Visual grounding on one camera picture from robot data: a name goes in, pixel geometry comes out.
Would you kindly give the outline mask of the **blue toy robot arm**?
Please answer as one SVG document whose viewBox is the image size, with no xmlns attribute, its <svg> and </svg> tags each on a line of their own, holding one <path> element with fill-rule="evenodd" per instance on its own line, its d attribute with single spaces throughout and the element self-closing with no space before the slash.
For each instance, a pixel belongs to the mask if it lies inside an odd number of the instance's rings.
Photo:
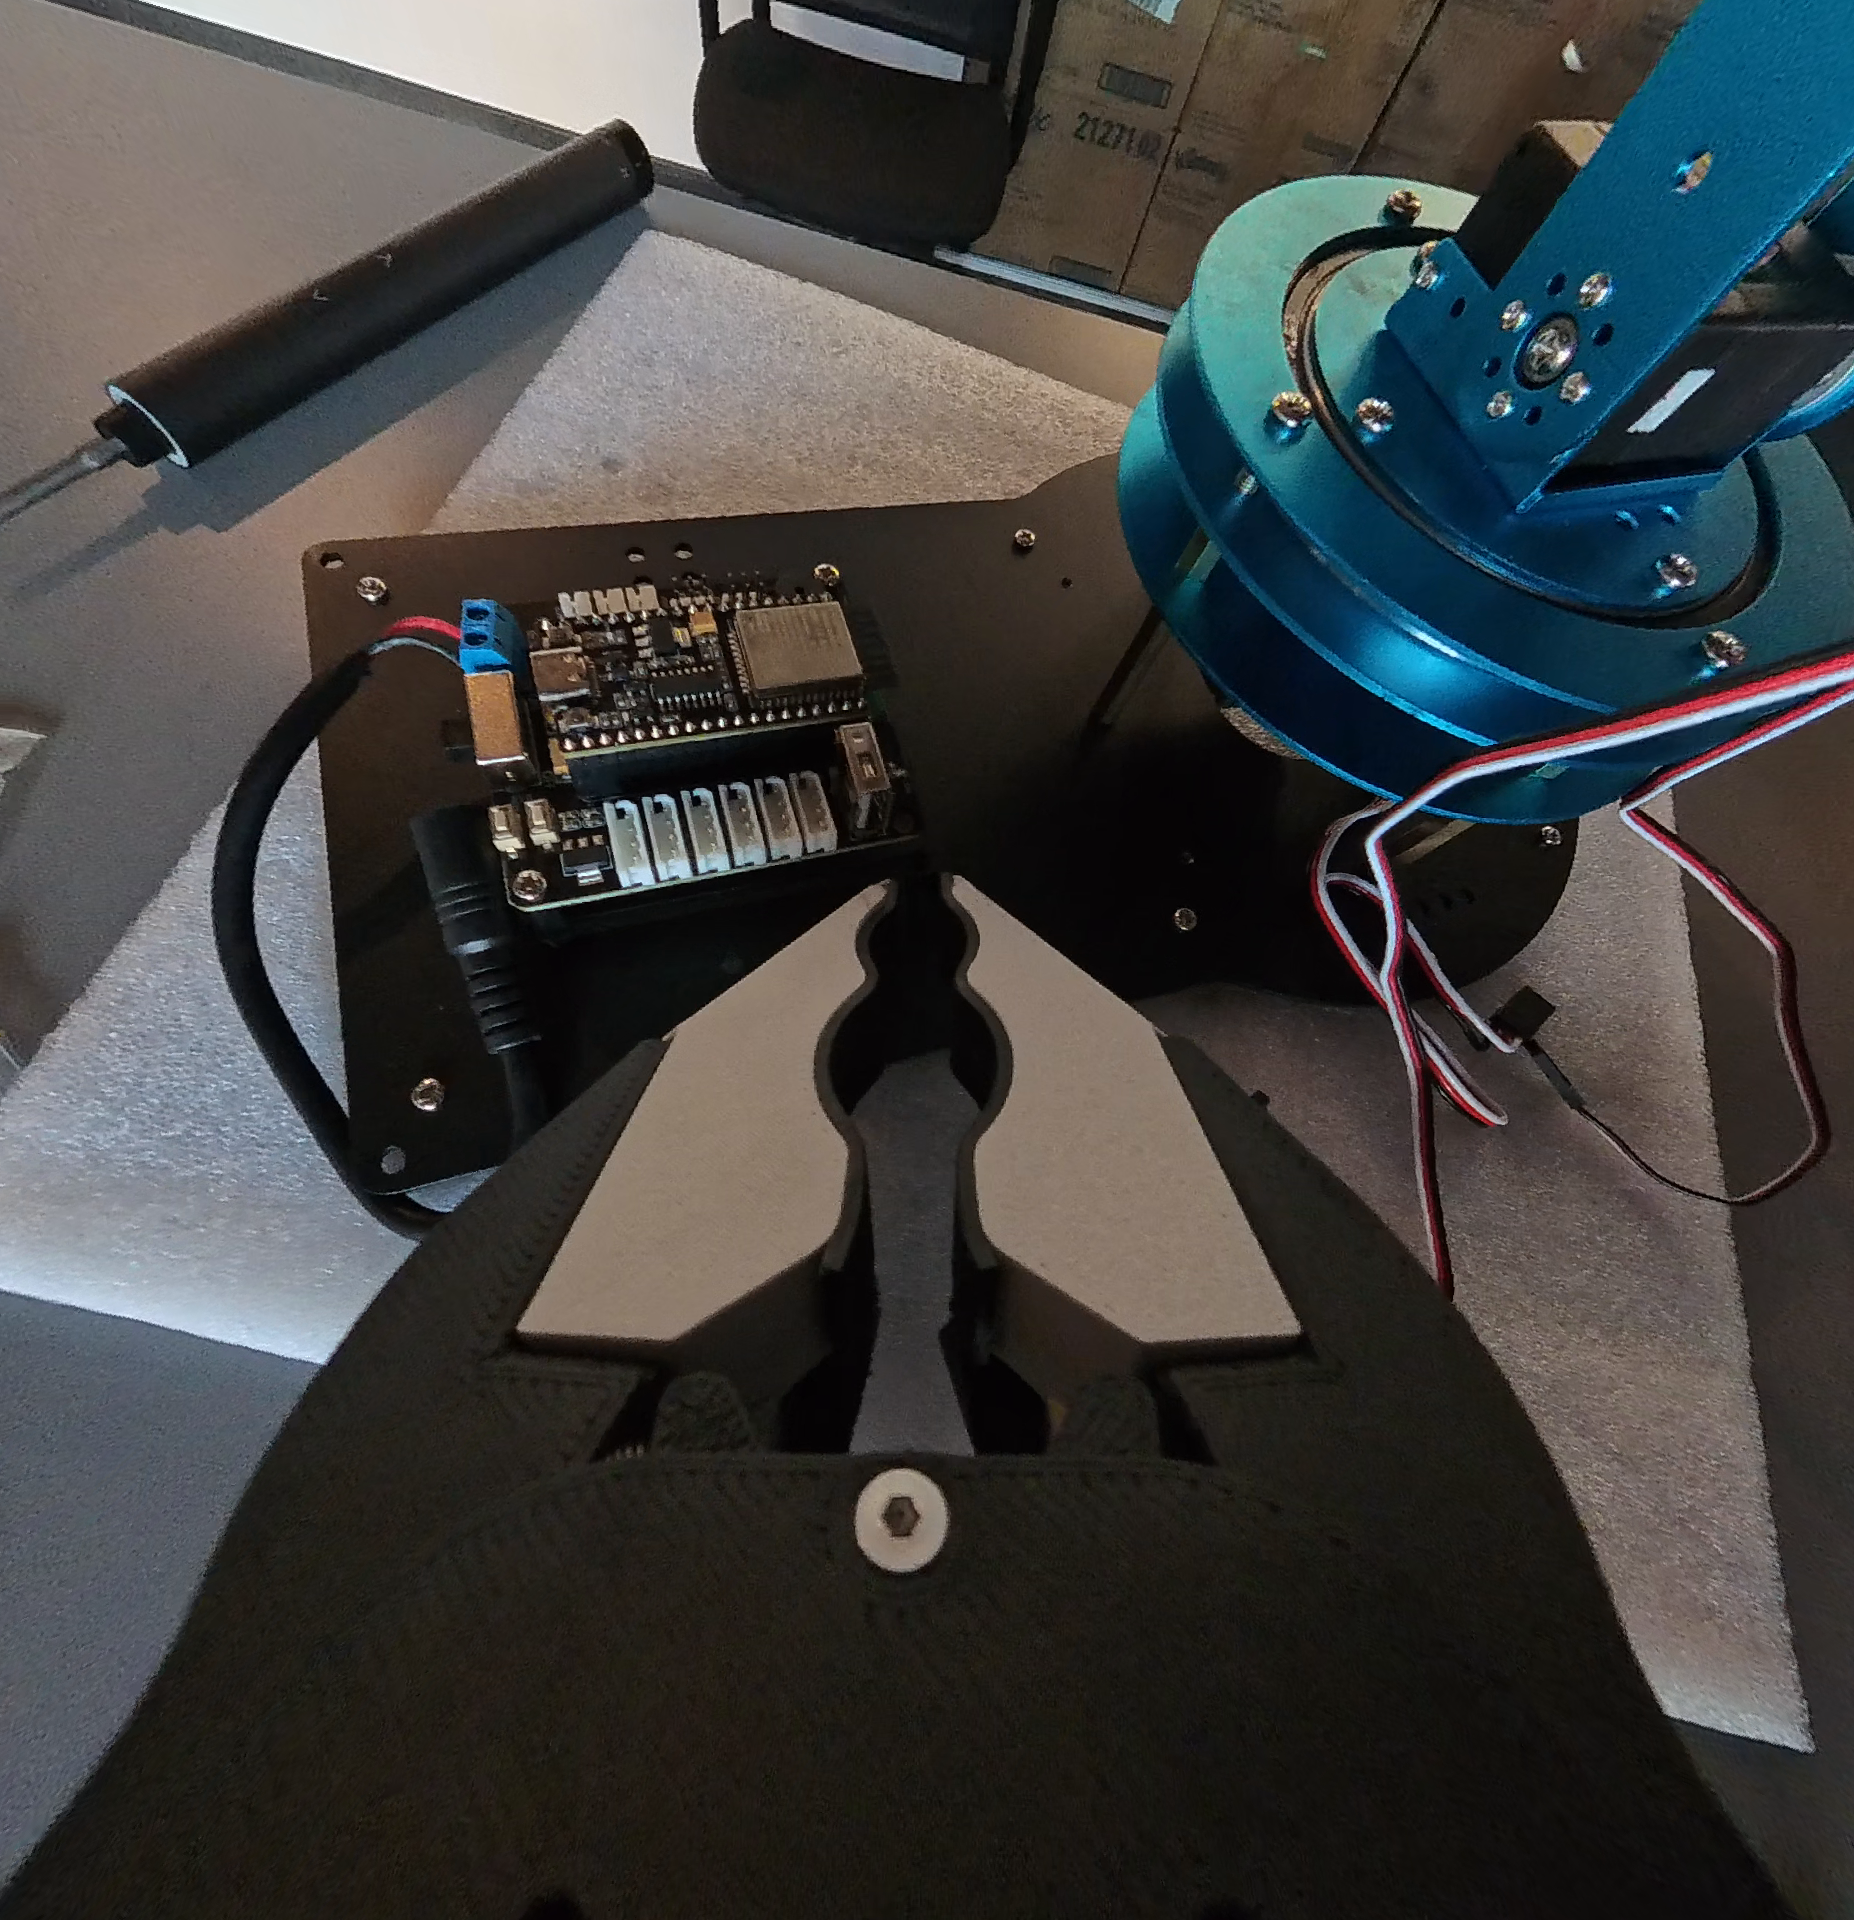
<svg viewBox="0 0 1854 1920">
<path fill-rule="evenodd" d="M 437 939 L 415 817 L 458 810 L 523 939 L 544 1103 L 873 874 L 959 867 L 1124 996 L 1324 981 L 1310 831 L 1467 817 L 1503 967 L 1561 903 L 1532 838 L 1768 709 L 1854 688 L 1854 7 L 1697 7 L 1632 107 L 1539 122 L 1467 201 L 1296 179 L 1203 251 L 1124 451 L 1016 501 L 515 523 L 308 552 L 344 1118 L 365 1204 L 494 1168 L 508 1067 Z M 888 638 L 923 838 L 723 896 L 515 917 L 458 602 L 838 573 Z"/>
</svg>

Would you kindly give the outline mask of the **white foam mat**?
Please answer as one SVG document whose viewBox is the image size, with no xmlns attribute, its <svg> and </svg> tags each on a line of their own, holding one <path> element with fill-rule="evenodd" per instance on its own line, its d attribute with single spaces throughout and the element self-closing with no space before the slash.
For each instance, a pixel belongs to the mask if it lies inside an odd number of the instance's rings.
<svg viewBox="0 0 1854 1920">
<path fill-rule="evenodd" d="M 759 509 L 995 501 L 1117 451 L 1124 401 L 773 265 L 630 236 L 587 272 L 523 401 L 451 466 L 437 516 L 344 530 L 515 530 Z M 222 788 L 279 688 L 236 716 L 251 609 L 193 609 L 179 724 L 100 724 L 107 867 L 157 853 L 129 774 L 208 774 L 186 853 L 93 989 L 0 1096 L 0 1290 L 222 1347 L 329 1361 L 408 1247 L 322 1168 L 258 1067 L 215 946 Z M 1596 1540 L 1625 1633 L 1675 1719 L 1804 1748 L 1732 1225 L 1625 1196 L 1618 1161 L 1539 1096 L 1446 1153 L 1460 1304 Z"/>
</svg>

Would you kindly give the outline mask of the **dark grey desk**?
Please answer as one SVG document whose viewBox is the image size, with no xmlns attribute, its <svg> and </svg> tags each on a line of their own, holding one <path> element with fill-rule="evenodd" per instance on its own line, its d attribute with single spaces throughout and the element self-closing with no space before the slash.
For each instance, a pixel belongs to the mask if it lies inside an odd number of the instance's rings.
<svg viewBox="0 0 1854 1920">
<path fill-rule="evenodd" d="M 0 487 L 79 437 L 100 373 L 222 322 L 530 165 L 530 122 L 150 7 L 0 7 Z M 100 473 L 0 530 L 0 716 L 50 745 L 0 802 L 0 1024 L 72 1010 L 308 673 L 301 552 L 422 530 L 644 229 L 909 322 L 816 373 L 816 480 L 1016 494 L 1059 394 L 1131 401 L 1152 337 L 659 186 L 515 287 L 258 430 L 200 480 Z M 1775 1540 L 1811 1755 L 1682 1734 L 1804 1913 L 1854 1913 L 1854 709 L 1697 781 L 1682 831 L 1797 939 L 1833 1161 L 1739 1218 Z M 308 1361 L 0 1290 L 0 1877 L 150 1676 Z"/>
</svg>

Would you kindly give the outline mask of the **stack of cardboard boxes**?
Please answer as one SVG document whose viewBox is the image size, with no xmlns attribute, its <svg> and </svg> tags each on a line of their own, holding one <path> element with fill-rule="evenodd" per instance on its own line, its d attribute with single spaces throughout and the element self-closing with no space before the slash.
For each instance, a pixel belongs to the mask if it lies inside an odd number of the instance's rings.
<svg viewBox="0 0 1854 1920">
<path fill-rule="evenodd" d="M 1611 122 L 1689 0 L 1059 7 L 995 265 L 1181 308 L 1203 244 L 1288 179 L 1482 193 L 1532 122 Z"/>
</svg>

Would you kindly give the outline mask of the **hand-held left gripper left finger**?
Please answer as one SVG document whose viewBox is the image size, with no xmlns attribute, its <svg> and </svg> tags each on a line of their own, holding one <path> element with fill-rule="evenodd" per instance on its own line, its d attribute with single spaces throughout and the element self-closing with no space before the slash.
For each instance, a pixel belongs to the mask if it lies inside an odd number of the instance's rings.
<svg viewBox="0 0 1854 1920">
<path fill-rule="evenodd" d="M 866 1146 L 838 1096 L 838 1032 L 873 996 L 873 931 L 895 881 L 666 1032 L 616 1146 L 594 1168 L 523 1347 L 723 1376 L 780 1404 L 830 1376 L 859 1404 L 880 1325 Z"/>
</svg>

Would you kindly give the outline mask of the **black office chair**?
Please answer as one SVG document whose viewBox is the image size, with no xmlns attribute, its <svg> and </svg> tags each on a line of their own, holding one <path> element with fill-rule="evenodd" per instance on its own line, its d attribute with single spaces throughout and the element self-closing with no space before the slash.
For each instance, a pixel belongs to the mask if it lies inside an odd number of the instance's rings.
<svg viewBox="0 0 1854 1920">
<path fill-rule="evenodd" d="M 766 0 L 723 29 L 723 7 L 702 0 L 702 172 L 752 208 L 880 251 L 988 236 L 1031 136 L 1059 0 L 845 0 L 809 14 L 952 50 L 981 79 L 923 79 L 787 36 Z"/>
</svg>

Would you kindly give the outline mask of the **black electric screwdriver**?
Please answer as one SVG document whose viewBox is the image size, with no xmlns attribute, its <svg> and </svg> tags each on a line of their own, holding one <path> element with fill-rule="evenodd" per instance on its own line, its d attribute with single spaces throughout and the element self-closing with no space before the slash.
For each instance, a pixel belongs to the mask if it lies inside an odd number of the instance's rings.
<svg viewBox="0 0 1854 1920">
<path fill-rule="evenodd" d="M 315 272 L 308 287 L 229 315 L 107 380 L 93 437 L 0 487 L 0 523 L 107 466 L 208 466 L 344 373 L 401 351 L 429 322 L 472 308 L 587 229 L 651 201 L 651 150 L 630 122 L 601 122 L 501 186 Z"/>
</svg>

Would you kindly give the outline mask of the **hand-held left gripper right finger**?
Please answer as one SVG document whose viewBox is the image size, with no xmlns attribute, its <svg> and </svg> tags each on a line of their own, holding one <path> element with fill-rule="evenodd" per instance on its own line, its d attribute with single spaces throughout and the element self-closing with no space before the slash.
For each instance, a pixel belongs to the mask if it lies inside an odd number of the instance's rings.
<svg viewBox="0 0 1854 1920">
<path fill-rule="evenodd" d="M 966 874 L 945 874 L 945 910 L 966 939 L 952 989 L 988 1039 L 959 1153 L 988 1361 L 1059 1411 L 1102 1376 L 1303 1354 L 1160 1024 Z"/>
</svg>

